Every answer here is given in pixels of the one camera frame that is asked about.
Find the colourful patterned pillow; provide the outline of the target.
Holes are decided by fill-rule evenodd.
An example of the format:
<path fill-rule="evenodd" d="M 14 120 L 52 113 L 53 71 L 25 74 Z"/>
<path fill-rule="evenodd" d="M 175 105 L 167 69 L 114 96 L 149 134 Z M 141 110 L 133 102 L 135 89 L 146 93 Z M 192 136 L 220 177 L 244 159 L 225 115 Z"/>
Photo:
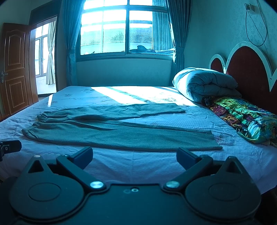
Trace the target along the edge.
<path fill-rule="evenodd" d="M 239 97 L 204 97 L 202 104 L 245 140 L 276 147 L 276 114 Z"/>

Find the rolled blue-white quilt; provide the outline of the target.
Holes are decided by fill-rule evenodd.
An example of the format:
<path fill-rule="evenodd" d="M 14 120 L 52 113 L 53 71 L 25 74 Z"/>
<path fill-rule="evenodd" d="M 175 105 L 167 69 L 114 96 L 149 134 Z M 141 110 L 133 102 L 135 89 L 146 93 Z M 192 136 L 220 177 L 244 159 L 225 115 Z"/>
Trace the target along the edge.
<path fill-rule="evenodd" d="M 232 76 L 206 68 L 187 67 L 175 75 L 172 84 L 184 97 L 196 103 L 201 103 L 205 97 L 241 96 Z"/>

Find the right teal curtain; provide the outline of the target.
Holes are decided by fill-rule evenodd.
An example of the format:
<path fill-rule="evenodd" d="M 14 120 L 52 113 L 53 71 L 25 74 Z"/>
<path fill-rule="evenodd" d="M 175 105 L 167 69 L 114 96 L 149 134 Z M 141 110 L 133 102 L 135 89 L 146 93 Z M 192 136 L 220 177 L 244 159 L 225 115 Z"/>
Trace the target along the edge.
<path fill-rule="evenodd" d="M 189 27 L 191 22 L 191 0 L 169 0 L 166 1 L 171 38 L 175 53 L 173 62 L 175 73 L 185 68 L 185 46 L 187 43 Z"/>

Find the brown wooden door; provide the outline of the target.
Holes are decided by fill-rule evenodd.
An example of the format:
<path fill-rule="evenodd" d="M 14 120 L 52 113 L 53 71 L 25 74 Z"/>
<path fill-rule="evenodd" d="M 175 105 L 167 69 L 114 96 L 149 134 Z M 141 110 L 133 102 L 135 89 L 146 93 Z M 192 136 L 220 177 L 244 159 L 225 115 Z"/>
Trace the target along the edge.
<path fill-rule="evenodd" d="M 36 77 L 30 74 L 30 26 L 4 23 L 1 32 L 1 103 L 4 120 L 38 102 Z"/>

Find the red and white headboard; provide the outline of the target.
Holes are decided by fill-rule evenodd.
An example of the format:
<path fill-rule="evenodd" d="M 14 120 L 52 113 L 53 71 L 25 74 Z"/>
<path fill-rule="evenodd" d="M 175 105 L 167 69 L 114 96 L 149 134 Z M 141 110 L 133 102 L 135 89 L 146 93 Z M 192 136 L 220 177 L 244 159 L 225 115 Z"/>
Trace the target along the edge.
<path fill-rule="evenodd" d="M 219 54 L 213 55 L 208 68 L 231 75 L 243 99 L 276 114 L 276 70 L 258 47 L 242 41 L 226 60 Z"/>

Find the pale curtain in next room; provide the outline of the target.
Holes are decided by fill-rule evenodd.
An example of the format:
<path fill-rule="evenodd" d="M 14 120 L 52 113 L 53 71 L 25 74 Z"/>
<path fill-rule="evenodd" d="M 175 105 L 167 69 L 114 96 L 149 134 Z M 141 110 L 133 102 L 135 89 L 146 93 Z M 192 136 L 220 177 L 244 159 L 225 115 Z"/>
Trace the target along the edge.
<path fill-rule="evenodd" d="M 55 62 L 53 59 L 53 50 L 55 48 L 56 21 L 49 23 L 47 34 L 48 61 L 46 69 L 46 84 L 55 84 Z"/>

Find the large window with frame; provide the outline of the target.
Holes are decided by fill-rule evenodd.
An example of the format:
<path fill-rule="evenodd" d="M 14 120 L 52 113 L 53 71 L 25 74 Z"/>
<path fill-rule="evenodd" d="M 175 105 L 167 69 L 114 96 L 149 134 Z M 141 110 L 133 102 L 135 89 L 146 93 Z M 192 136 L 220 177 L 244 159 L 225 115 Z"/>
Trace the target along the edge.
<path fill-rule="evenodd" d="M 174 46 L 166 1 L 86 1 L 77 60 L 167 59 Z"/>

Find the wall socket with plug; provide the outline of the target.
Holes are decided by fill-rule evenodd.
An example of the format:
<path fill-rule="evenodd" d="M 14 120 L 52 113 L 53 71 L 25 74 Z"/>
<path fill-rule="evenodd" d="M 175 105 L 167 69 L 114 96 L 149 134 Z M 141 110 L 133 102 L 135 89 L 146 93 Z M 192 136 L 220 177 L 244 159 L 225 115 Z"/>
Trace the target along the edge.
<path fill-rule="evenodd" d="M 247 12 L 254 13 L 255 12 L 255 6 L 250 3 L 245 3 L 245 9 Z"/>

